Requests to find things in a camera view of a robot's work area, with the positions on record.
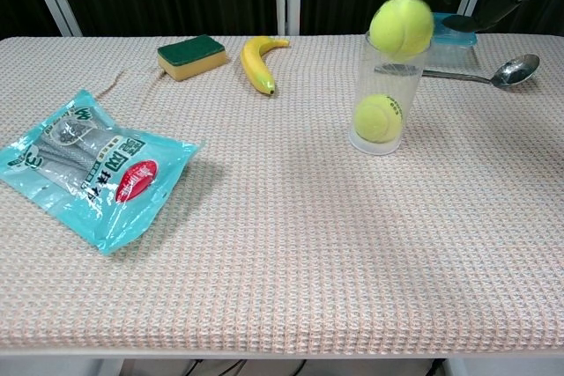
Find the yellow tennis ball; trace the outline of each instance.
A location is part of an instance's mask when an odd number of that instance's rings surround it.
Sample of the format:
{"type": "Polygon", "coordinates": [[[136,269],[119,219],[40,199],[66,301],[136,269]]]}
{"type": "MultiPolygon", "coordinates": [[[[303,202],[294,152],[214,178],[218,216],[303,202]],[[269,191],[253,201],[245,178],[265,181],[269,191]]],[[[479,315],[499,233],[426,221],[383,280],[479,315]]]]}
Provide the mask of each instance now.
{"type": "Polygon", "coordinates": [[[422,0],[389,0],[370,23],[372,44],[394,58],[423,52],[433,36],[433,13],[422,0]]]}
{"type": "Polygon", "coordinates": [[[390,96],[373,94],[354,111],[354,129],[371,143],[387,143],[402,132],[402,109],[390,96]]]}

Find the sponge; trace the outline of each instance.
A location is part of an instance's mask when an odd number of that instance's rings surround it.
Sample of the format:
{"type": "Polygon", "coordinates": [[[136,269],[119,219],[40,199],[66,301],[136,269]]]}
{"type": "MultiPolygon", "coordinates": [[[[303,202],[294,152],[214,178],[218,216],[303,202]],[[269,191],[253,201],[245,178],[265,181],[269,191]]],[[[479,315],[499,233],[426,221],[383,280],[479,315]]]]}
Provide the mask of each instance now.
{"type": "Polygon", "coordinates": [[[162,46],[157,52],[160,67],[176,81],[194,77],[227,62],[226,48],[207,35],[162,46]]]}

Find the plastic bag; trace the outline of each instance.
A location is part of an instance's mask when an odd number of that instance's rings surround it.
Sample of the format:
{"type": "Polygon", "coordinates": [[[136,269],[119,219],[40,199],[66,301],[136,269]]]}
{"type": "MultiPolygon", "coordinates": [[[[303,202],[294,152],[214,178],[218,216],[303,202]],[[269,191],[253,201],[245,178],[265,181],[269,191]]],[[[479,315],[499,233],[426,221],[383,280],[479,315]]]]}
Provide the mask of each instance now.
{"type": "Polygon", "coordinates": [[[122,129],[81,91],[0,151],[0,178],[110,254],[147,230],[197,149],[122,129]]]}

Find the waffle-weave tablecloth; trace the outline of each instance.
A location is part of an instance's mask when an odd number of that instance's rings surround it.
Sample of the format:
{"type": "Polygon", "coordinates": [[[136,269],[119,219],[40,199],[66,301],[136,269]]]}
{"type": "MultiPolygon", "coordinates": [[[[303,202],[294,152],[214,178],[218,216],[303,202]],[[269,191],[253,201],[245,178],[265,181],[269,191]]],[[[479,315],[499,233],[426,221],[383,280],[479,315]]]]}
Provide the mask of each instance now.
{"type": "Polygon", "coordinates": [[[420,82],[386,157],[347,139],[361,35],[178,83],[176,37],[0,42],[0,145],[80,89],[123,126],[206,142],[152,227],[106,257],[0,184],[0,350],[274,353],[564,349],[564,39],[480,35],[460,70],[536,53],[512,91],[420,82]]]}

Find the plastic container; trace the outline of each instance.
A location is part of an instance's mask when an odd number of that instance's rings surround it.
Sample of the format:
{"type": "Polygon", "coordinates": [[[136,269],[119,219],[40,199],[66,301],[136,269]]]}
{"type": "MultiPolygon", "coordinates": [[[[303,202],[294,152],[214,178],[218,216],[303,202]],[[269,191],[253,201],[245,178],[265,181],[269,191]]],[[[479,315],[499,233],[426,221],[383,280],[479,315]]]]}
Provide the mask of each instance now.
{"type": "Polygon", "coordinates": [[[366,34],[349,131],[354,147],[374,155],[397,149],[426,55],[424,51],[399,61],[375,48],[366,34]]]}
{"type": "Polygon", "coordinates": [[[461,33],[446,27],[442,20],[451,13],[434,13],[434,32],[427,64],[431,66],[457,66],[470,59],[478,41],[475,33],[461,33]]]}

